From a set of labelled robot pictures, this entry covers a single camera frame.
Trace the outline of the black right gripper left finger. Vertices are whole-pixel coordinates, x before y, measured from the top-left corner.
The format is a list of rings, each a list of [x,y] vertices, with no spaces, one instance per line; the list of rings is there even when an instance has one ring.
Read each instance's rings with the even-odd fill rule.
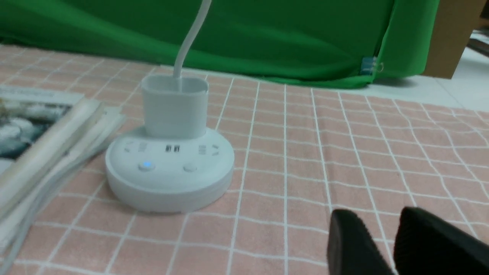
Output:
[[[330,275],[393,275],[365,223],[347,209],[330,216],[327,261]]]

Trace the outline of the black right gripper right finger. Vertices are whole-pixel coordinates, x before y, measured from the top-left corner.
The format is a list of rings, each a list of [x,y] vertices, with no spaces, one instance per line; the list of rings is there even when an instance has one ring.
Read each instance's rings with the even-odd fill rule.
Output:
[[[400,275],[487,275],[484,242],[419,208],[405,207],[393,248]]]

